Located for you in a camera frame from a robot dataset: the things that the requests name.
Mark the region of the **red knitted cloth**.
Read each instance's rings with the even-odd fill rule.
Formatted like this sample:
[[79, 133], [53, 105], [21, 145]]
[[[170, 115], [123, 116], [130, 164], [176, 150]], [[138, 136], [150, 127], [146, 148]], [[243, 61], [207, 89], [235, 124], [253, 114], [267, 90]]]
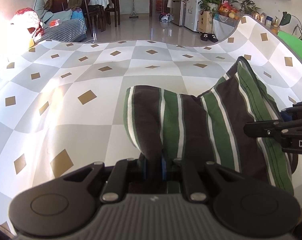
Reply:
[[19, 29], [27, 30], [34, 41], [44, 35], [42, 22], [38, 14], [31, 8], [17, 10], [10, 23]]

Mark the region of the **checkered fabric sofa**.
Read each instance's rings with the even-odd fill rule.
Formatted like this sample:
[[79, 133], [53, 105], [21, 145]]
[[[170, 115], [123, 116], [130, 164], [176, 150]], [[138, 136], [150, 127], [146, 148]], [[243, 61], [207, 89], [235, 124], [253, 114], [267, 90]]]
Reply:
[[80, 18], [73, 18], [52, 28], [45, 28], [41, 37], [35, 37], [34, 42], [54, 40], [61, 42], [80, 42], [86, 38], [86, 24]]

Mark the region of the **black slippers pair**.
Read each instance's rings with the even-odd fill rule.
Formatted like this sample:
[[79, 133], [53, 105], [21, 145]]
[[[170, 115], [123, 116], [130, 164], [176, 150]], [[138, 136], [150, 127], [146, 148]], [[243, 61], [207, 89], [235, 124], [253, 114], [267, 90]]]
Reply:
[[200, 39], [202, 41], [211, 41], [213, 43], [218, 42], [218, 39], [217, 39], [217, 37], [214, 34], [202, 33], [200, 35]]

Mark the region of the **brown cardboard box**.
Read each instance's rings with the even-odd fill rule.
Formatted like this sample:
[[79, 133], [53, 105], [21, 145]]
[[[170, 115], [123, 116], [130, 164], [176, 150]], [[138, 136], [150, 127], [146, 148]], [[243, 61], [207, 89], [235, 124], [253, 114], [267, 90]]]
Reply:
[[197, 30], [201, 33], [212, 33], [213, 18], [209, 11], [201, 11], [198, 17]]

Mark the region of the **dark wooden dining chair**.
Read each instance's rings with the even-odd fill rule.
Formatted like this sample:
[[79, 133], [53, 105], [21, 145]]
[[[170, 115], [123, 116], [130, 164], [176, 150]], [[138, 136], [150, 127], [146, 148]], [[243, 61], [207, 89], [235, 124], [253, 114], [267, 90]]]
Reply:
[[92, 20], [98, 25], [100, 31], [105, 31], [106, 24], [111, 24], [111, 13], [114, 14], [115, 27], [121, 24], [120, 0], [68, 0], [68, 9], [75, 11], [81, 9], [86, 26], [93, 35]]

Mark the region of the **white refrigerator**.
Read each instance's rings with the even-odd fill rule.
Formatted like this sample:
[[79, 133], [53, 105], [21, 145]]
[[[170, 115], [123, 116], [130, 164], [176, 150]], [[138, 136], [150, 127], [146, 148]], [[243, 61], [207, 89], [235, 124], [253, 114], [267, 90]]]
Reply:
[[172, 23], [196, 32], [200, 12], [200, 2], [201, 0], [172, 0]]

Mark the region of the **white cloth covered counter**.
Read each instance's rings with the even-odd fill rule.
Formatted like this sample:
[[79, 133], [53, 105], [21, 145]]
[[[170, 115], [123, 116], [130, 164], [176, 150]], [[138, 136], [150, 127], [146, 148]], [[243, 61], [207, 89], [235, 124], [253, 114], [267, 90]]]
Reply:
[[215, 14], [213, 18], [212, 32], [218, 41], [222, 41], [234, 32], [238, 23], [239, 20]]

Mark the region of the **checkered diamond pattern tablecloth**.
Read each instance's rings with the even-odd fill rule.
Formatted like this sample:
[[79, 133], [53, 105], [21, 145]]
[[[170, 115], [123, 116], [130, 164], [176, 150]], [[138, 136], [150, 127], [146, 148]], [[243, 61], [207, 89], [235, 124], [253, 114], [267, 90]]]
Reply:
[[102, 161], [138, 157], [123, 125], [126, 89], [150, 85], [197, 96], [244, 56], [279, 108], [302, 101], [302, 63], [250, 16], [216, 44], [117, 38], [0, 47], [0, 226], [30, 187]]

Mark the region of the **plastic bag on floor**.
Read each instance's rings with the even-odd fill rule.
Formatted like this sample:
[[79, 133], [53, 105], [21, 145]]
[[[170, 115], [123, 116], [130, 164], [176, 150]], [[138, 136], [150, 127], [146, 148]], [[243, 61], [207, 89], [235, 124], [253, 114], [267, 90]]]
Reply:
[[171, 14], [167, 14], [163, 12], [159, 15], [160, 22], [168, 23], [168, 22], [172, 22], [172, 20], [174, 20], [174, 17]]

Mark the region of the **fruit pile on counter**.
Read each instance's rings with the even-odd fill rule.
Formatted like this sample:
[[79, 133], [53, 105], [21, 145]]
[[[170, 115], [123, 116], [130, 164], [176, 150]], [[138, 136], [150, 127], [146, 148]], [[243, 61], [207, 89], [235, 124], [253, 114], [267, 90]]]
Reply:
[[222, 16], [229, 17], [234, 20], [240, 19], [239, 10], [233, 5], [230, 5], [228, 1], [225, 1], [219, 5], [218, 13]]

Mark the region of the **green plastic object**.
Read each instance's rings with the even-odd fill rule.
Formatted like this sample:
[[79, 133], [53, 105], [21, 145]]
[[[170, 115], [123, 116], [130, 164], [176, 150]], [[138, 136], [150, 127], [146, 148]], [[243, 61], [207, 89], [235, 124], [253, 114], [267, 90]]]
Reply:
[[278, 37], [281, 38], [302, 60], [302, 40], [281, 30], [278, 32]]

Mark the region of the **green brown striped shirt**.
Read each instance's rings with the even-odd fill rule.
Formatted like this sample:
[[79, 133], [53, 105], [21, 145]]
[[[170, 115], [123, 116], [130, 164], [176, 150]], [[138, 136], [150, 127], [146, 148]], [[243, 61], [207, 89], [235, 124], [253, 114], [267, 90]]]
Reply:
[[189, 159], [198, 168], [214, 161], [294, 192], [292, 155], [273, 138], [251, 138], [244, 132], [249, 122], [282, 118], [244, 57], [198, 96], [145, 85], [128, 88], [123, 118], [131, 143], [150, 164], [163, 155]]

